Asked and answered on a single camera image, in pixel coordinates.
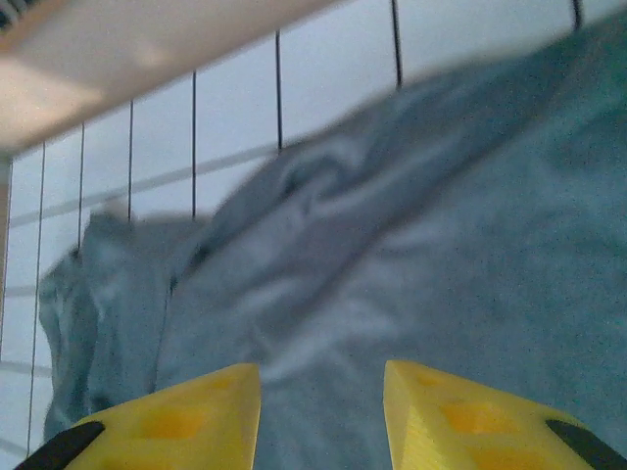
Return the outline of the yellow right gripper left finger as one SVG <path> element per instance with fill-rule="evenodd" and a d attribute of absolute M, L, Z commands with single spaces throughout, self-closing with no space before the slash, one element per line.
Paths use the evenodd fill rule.
<path fill-rule="evenodd" d="M 36 450 L 22 469 L 251 469 L 261 380 L 238 363 L 94 413 Z"/>

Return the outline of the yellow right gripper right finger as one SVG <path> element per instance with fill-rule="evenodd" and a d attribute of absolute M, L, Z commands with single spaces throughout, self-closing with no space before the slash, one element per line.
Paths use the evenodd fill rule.
<path fill-rule="evenodd" d="M 385 365 L 395 469 L 623 469 L 582 422 L 546 405 L 408 360 Z"/>

